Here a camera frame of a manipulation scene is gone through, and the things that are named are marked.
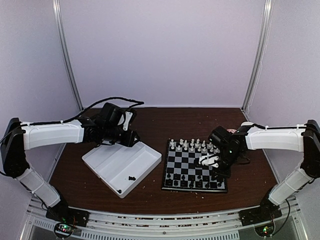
wooden table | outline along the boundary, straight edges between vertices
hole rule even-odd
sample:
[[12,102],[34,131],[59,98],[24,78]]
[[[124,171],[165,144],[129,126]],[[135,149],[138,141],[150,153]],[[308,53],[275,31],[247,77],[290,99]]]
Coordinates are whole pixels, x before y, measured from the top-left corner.
[[94,144],[67,144],[50,183],[69,205],[127,214],[205,213],[255,206],[276,179],[262,150],[249,151],[249,165],[231,167],[228,193],[192,193],[161,190],[167,140],[207,140],[221,125],[238,128],[245,118],[237,108],[138,108],[131,128],[141,141],[162,154],[162,162],[124,199],[114,194],[82,161]]

chessboard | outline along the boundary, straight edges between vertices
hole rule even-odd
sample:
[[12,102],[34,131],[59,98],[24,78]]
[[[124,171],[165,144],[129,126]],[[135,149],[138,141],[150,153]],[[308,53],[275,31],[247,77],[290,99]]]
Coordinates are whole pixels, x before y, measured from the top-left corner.
[[227,179],[218,176],[212,166],[199,164],[201,156],[220,155],[211,143],[168,140],[162,190],[227,193]]

white enclosure panel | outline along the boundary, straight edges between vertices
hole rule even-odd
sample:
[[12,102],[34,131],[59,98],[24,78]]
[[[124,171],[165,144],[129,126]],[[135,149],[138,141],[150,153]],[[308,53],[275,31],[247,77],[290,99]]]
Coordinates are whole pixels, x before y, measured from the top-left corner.
[[84,106],[123,96],[146,106],[240,107],[264,0],[61,0]]
[[[269,126],[320,123],[320,1],[275,1],[270,36],[249,118]],[[297,152],[268,150],[280,180],[302,159]],[[297,194],[312,240],[319,239],[320,182]]]
[[[1,138],[13,117],[38,122],[75,115],[52,1],[0,0],[0,6]],[[27,152],[45,179],[59,148],[51,145]],[[18,181],[2,175],[0,190],[0,239],[17,240],[31,195]]]

white robotic arm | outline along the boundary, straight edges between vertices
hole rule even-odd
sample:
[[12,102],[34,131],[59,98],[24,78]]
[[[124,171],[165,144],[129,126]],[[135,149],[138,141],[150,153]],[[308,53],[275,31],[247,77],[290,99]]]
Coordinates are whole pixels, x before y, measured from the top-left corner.
[[241,211],[242,224],[250,225],[281,216],[279,205],[292,194],[300,191],[307,183],[320,177],[320,128],[316,121],[285,127],[261,126],[244,122],[235,133],[219,126],[209,140],[220,149],[219,159],[207,156],[199,162],[212,165],[218,175],[230,177],[230,167],[237,158],[248,150],[282,149],[304,152],[303,161],[285,180],[270,189],[260,207]]
[[138,134],[129,129],[135,111],[123,110],[106,103],[99,114],[89,117],[75,117],[60,122],[20,122],[10,120],[1,143],[1,156],[5,175],[18,180],[48,208],[46,216],[67,224],[76,221],[85,226],[88,212],[69,208],[62,194],[46,182],[26,161],[25,150],[40,146],[62,143],[90,143],[103,145],[121,144],[132,147],[140,140]]

white tray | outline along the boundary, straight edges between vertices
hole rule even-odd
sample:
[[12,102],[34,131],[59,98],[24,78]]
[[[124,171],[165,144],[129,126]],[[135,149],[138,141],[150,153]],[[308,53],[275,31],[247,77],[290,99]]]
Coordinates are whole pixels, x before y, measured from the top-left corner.
[[160,162],[161,153],[143,142],[133,147],[101,145],[82,157],[85,164],[120,198],[124,198]]

